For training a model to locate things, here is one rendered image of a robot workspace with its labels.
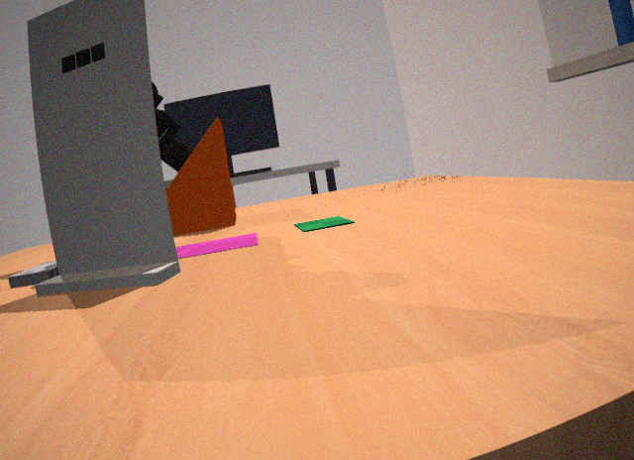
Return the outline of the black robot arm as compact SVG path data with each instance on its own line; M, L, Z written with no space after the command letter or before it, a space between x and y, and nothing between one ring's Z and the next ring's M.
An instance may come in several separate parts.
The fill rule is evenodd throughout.
M174 170L179 172L190 154L194 151L194 148L182 140L181 137L176 136L180 125L176 123L176 121L173 121L166 112L156 109L162 102L163 97L158 94L159 92L153 82L152 86L160 158L168 166L171 166Z

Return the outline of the grey flat panel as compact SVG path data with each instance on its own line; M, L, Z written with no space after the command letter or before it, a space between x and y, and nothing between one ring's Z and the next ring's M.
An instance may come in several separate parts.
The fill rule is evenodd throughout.
M145 0L73 0L28 21L55 294L180 272L161 168Z

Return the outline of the magenta square mat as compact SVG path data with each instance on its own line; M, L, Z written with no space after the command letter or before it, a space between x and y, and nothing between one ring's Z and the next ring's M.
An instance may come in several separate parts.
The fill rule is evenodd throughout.
M176 247L177 258L194 257L229 249L240 249L259 244L257 233L242 235L221 240L210 240L185 246Z

